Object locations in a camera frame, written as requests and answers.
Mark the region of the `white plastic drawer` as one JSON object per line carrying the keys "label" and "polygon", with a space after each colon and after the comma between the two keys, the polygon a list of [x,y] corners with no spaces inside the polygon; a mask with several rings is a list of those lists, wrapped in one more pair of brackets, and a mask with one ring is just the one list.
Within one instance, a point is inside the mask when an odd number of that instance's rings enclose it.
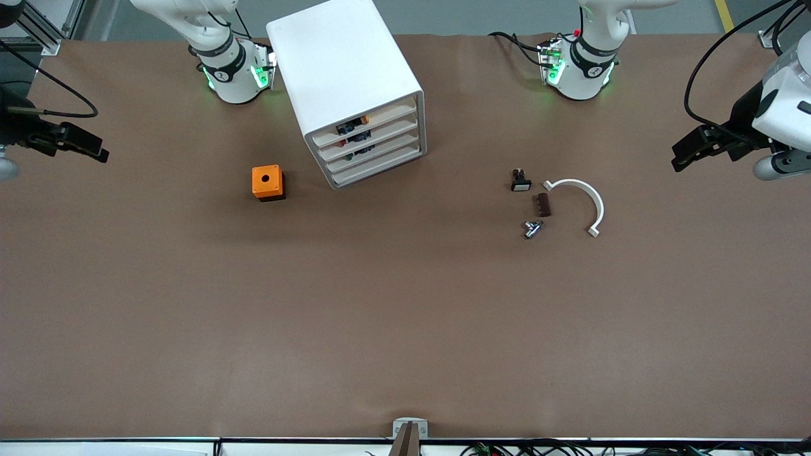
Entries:
{"label": "white plastic drawer", "polygon": [[394,153],[400,151],[401,149],[406,150],[406,152],[412,152],[414,150],[418,151],[419,147],[420,144],[418,141],[405,142],[405,139],[402,141],[400,141],[400,139],[397,141],[388,141],[384,142],[383,144],[376,145],[371,151],[354,156],[351,160],[347,160],[345,159],[345,156],[341,156],[339,160],[328,162],[326,164],[326,168],[332,174],[338,174],[345,172],[349,168],[371,163],[375,159],[382,158],[386,154]]}

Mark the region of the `white drawer cabinet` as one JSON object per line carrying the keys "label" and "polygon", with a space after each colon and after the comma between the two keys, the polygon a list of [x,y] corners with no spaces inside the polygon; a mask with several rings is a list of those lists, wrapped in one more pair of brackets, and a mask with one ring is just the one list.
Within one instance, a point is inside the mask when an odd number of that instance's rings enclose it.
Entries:
{"label": "white drawer cabinet", "polygon": [[[428,152],[424,92],[373,0],[327,0],[273,20],[267,37],[302,139],[330,187],[342,189]],[[336,125],[367,115],[340,136]],[[371,138],[339,147],[360,132]],[[419,150],[389,153],[338,174],[326,168],[359,148],[400,139]]]}

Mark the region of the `aluminium frame post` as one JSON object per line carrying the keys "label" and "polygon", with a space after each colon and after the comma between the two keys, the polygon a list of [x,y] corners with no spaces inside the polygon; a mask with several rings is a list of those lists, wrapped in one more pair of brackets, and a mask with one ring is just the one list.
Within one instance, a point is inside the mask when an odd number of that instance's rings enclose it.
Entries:
{"label": "aluminium frame post", "polygon": [[758,31],[758,38],[765,49],[780,50],[781,34],[791,28],[803,14],[811,14],[811,0],[791,0],[791,3],[765,30]]}
{"label": "aluminium frame post", "polygon": [[73,39],[87,0],[0,0],[0,41],[18,51],[56,56]]}

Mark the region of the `white curved plastic bracket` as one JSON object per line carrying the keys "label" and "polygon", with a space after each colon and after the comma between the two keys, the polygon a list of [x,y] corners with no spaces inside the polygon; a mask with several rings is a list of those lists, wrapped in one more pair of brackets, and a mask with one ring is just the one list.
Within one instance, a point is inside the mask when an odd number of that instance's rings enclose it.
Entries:
{"label": "white curved plastic bracket", "polygon": [[602,224],[606,213],[606,206],[599,191],[597,191],[592,185],[588,184],[588,182],[579,179],[560,179],[556,180],[555,182],[551,182],[550,180],[544,181],[544,188],[547,191],[552,191],[556,188],[564,186],[575,187],[590,196],[590,199],[594,203],[594,207],[596,207],[596,219],[594,219],[594,221],[588,227],[587,232],[592,237],[599,237],[601,233],[600,225]]}

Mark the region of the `orange button enclosure box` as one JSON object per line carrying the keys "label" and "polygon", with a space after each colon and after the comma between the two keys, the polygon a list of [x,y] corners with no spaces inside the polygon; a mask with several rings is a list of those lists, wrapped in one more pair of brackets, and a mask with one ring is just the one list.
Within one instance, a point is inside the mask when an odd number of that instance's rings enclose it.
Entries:
{"label": "orange button enclosure box", "polygon": [[286,174],[279,165],[253,167],[251,173],[253,196],[261,202],[286,199]]}

